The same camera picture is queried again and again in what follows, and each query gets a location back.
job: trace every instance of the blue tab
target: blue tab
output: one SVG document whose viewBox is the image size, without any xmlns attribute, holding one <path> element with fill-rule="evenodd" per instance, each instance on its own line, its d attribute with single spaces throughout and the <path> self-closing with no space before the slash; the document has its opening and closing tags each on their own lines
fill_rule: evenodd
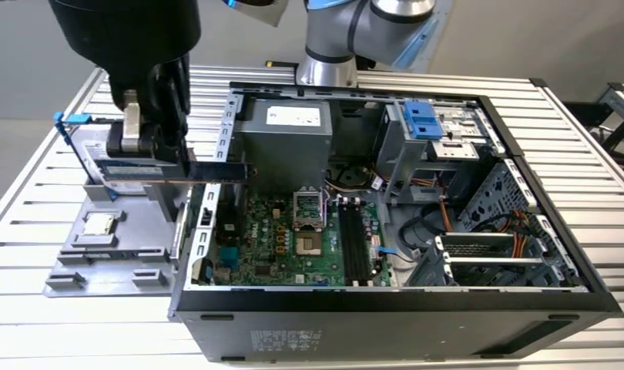
<svg viewBox="0 0 624 370">
<path fill-rule="evenodd" d="M 430 103 L 405 102 L 402 115 L 412 129 L 412 137 L 421 140 L 440 140 L 442 138 L 442 126 L 437 122 Z"/>
<path fill-rule="evenodd" d="M 86 125 L 92 122 L 90 114 L 69 114 L 65 123 L 69 125 Z"/>
<path fill-rule="evenodd" d="M 385 248 L 385 247 L 376 247 L 374 248 L 378 252 L 386 253 L 386 254 L 397 254 L 396 249 L 393 248 Z"/>
<path fill-rule="evenodd" d="M 321 10 L 352 1 L 353 0 L 309 0 L 308 9 Z"/>
<path fill-rule="evenodd" d="M 62 121 L 62 116 L 65 114 L 62 112 L 56 112 L 53 113 L 53 120 L 56 121 L 56 123 L 61 122 Z"/>
</svg>

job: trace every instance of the blue plastic latch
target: blue plastic latch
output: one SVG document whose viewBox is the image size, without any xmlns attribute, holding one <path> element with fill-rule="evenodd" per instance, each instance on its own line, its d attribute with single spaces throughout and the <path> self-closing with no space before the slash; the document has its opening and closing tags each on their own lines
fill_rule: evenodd
<svg viewBox="0 0 624 370">
<path fill-rule="evenodd" d="M 405 102 L 402 115 L 412 128 L 416 139 L 440 140 L 444 136 L 442 126 L 437 122 L 434 109 L 428 102 Z"/>
<path fill-rule="evenodd" d="M 69 114 L 65 123 L 69 125 L 86 125 L 92 122 L 92 115 L 89 114 Z"/>
<path fill-rule="evenodd" d="M 53 114 L 53 120 L 56 121 L 56 125 L 58 123 L 66 123 L 68 125 L 86 125 L 92 123 L 92 115 L 90 114 L 69 114 L 66 119 L 62 119 L 65 114 L 62 112 L 56 112 Z"/>
<path fill-rule="evenodd" d="M 222 247 L 220 248 L 220 263 L 224 267 L 236 270 L 238 268 L 238 248 Z"/>
</svg>

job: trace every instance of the open computer tower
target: open computer tower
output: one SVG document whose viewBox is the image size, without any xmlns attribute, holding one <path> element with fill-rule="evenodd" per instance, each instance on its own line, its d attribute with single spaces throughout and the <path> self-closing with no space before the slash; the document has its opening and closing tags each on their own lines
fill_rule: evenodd
<svg viewBox="0 0 624 370">
<path fill-rule="evenodd" d="M 518 358 L 620 311 L 485 96 L 233 83 L 170 315 L 210 361 Z"/>
</svg>

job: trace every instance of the green circuit board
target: green circuit board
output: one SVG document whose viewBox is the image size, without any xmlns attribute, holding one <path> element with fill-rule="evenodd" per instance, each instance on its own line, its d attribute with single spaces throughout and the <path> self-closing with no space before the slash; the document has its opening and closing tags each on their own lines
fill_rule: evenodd
<svg viewBox="0 0 624 370">
<path fill-rule="evenodd" d="M 337 205 L 328 202 L 326 206 L 328 221 L 322 232 L 296 231 L 292 228 L 292 197 L 289 199 L 249 197 L 244 240 L 238 246 L 238 265 L 229 274 L 229 281 L 226 275 L 225 280 L 216 277 L 217 284 L 345 286 Z M 313 206 L 308 205 L 304 208 L 310 210 Z M 377 224 L 373 206 L 362 207 L 361 215 L 365 223 L 372 226 L 374 221 Z M 370 232 L 380 235 L 382 240 L 377 226 Z M 301 242 L 312 234 L 320 238 L 320 244 L 316 244 L 320 245 L 320 250 L 305 249 L 306 245 Z M 364 241 L 364 248 L 366 252 L 370 250 L 370 240 Z M 381 266 L 380 273 L 372 277 L 373 285 L 389 286 L 388 266 L 385 263 Z"/>
</svg>

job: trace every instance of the motherboard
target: motherboard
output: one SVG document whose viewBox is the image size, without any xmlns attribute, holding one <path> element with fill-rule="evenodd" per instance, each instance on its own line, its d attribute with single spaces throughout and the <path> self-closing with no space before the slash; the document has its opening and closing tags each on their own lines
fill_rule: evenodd
<svg viewBox="0 0 624 370">
<path fill-rule="evenodd" d="M 340 199 L 312 191 L 282 198 L 249 194 L 241 242 L 220 248 L 216 284 L 389 286 L 376 207 L 352 201 L 348 210 Z M 342 212 L 358 219 L 346 220 Z"/>
</svg>

